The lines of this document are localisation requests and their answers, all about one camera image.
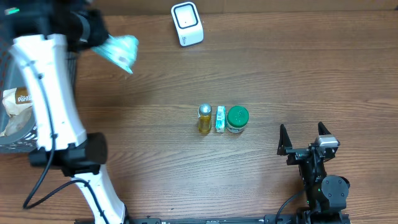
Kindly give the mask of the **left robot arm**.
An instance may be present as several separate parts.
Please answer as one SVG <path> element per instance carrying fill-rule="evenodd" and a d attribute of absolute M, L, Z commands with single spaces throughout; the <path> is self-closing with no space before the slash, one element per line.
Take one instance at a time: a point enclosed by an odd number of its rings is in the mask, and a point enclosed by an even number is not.
<path fill-rule="evenodd" d="M 83 127 L 70 80 L 68 54 L 105 43 L 102 14 L 89 1 L 2 1 L 1 22 L 28 92 L 37 128 L 30 164 L 58 169 L 87 201 L 95 223 L 128 223 L 108 175 L 104 134 Z"/>

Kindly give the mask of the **beige brown snack packet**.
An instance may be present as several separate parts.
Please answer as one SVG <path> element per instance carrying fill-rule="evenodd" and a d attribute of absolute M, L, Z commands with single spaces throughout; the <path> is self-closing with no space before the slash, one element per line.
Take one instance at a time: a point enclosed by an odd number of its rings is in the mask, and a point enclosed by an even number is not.
<path fill-rule="evenodd" d="M 20 131 L 32 116 L 32 97 L 26 87 L 3 91 L 2 104 L 9 117 L 1 137 L 10 136 Z"/>

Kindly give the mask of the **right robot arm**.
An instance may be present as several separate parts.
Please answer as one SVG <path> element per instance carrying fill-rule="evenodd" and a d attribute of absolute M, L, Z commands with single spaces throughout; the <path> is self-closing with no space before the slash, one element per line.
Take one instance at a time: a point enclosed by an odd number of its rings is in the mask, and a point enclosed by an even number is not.
<path fill-rule="evenodd" d="M 285 206 L 305 194 L 307 206 L 298 208 L 294 215 L 284 219 L 285 223 L 350 223 L 348 215 L 342 214 L 347 206 L 350 182 L 338 175 L 328 175 L 325 162 L 335 158 L 339 140 L 322 122 L 318 123 L 318 136 L 306 148 L 293 148 L 287 130 L 280 125 L 277 155 L 287 156 L 288 166 L 297 165 L 303 181 L 303 190 L 291 196 L 279 208 L 275 223 L 281 223 Z"/>

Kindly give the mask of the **silver capped amber bottle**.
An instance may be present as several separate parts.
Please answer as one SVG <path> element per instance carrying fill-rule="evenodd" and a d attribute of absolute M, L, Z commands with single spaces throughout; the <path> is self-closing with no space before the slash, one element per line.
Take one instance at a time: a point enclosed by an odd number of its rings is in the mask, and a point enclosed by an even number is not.
<path fill-rule="evenodd" d="M 212 107 L 208 103 L 201 104 L 198 108 L 198 130 L 202 134 L 211 131 Z"/>

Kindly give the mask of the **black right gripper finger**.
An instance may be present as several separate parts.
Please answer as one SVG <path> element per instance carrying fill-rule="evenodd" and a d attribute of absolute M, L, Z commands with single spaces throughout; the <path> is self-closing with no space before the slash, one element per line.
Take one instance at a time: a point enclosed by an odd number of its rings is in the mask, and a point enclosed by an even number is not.
<path fill-rule="evenodd" d="M 287 155 L 293 149 L 289 135 L 284 124 L 280 125 L 279 145 L 277 148 L 277 155 Z"/>
<path fill-rule="evenodd" d="M 320 121 L 318 123 L 318 134 L 319 135 L 330 135 L 331 132 L 325 127 L 325 125 Z"/>

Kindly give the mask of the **teal Kleenex tissue pack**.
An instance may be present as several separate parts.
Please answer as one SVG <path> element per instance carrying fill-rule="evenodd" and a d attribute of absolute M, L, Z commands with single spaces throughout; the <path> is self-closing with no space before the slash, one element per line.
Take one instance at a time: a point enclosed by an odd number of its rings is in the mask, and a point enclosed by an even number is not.
<path fill-rule="evenodd" d="M 217 133 L 224 133 L 226 126 L 226 108 L 218 106 L 216 110 L 215 128 Z"/>

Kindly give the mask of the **green lid jar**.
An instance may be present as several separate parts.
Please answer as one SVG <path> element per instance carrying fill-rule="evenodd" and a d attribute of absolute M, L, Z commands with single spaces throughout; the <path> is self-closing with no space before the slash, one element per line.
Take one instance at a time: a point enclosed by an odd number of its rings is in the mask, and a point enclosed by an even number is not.
<path fill-rule="evenodd" d="M 249 121 L 249 112 L 243 106 L 233 106 L 226 115 L 226 129 L 231 133 L 244 131 Z"/>

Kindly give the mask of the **teal snack packet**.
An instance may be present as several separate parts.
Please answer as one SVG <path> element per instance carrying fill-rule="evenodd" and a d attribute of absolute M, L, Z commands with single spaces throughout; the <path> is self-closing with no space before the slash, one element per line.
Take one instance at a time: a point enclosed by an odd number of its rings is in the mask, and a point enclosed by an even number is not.
<path fill-rule="evenodd" d="M 133 35 L 109 35 L 103 44 L 91 49 L 129 74 L 133 74 L 132 66 L 137 60 L 138 46 L 139 41 Z"/>

